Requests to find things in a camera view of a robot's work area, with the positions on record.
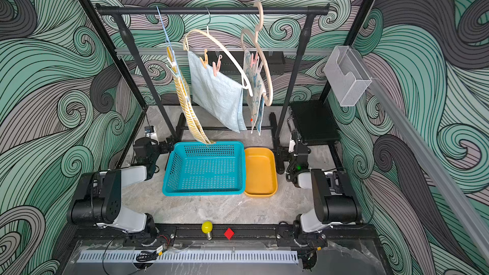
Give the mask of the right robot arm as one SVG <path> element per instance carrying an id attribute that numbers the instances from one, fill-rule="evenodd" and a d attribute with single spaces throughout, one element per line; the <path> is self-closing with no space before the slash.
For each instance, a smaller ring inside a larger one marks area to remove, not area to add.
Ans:
<path id="1" fill-rule="evenodd" d="M 289 163 L 283 171 L 286 181 L 313 194 L 312 209 L 298 215 L 292 224 L 292 235 L 297 244 L 305 246 L 309 234 L 362 220 L 362 208 L 344 171 L 311 168 L 308 162 L 311 149 L 302 142 L 296 130 L 291 132 L 289 147 L 284 151 Z"/>

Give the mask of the bunny pattern towel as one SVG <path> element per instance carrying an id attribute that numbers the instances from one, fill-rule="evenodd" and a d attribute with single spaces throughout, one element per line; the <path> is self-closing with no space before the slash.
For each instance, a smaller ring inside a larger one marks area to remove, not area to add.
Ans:
<path id="1" fill-rule="evenodd" d="M 258 135 L 261 135 L 264 114 L 264 94 L 266 93 L 264 81 L 261 76 L 263 63 L 258 62 L 257 67 L 252 71 L 250 68 L 250 54 L 251 52 L 249 50 L 244 51 L 243 70 L 250 81 L 253 92 L 253 96 L 247 97 L 247 104 L 250 110 L 251 132 L 255 129 Z"/>

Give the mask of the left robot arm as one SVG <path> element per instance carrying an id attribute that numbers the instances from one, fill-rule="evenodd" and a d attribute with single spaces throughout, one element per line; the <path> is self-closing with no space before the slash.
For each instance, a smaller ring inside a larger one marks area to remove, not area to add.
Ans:
<path id="1" fill-rule="evenodd" d="M 151 180 L 157 172 L 158 158 L 170 153 L 173 146 L 170 137 L 162 142 L 141 137 L 133 145 L 131 166 L 81 175 L 67 210 L 67 221 L 78 227 L 110 227 L 137 239 L 142 246 L 154 245 L 159 230 L 153 216 L 125 207 L 122 189 Z"/>

